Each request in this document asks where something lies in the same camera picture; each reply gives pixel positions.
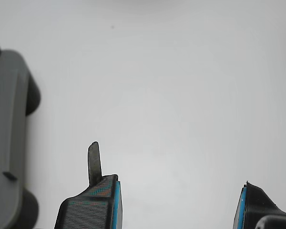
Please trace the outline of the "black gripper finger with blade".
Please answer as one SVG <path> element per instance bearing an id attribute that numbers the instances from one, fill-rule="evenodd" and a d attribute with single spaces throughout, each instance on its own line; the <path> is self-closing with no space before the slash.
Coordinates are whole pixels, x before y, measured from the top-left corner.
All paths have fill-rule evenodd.
<path id="1" fill-rule="evenodd" d="M 121 229 L 123 205 L 121 183 L 116 174 L 102 175 L 98 142 L 88 148 L 89 186 L 65 199 L 59 208 L 56 229 Z"/>

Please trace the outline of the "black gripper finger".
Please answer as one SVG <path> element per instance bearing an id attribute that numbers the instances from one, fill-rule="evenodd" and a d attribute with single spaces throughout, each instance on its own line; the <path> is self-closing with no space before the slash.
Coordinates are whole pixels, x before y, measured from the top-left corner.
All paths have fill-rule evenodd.
<path id="1" fill-rule="evenodd" d="M 233 228 L 286 229 L 286 212 L 260 187 L 246 182 L 238 201 Z"/>

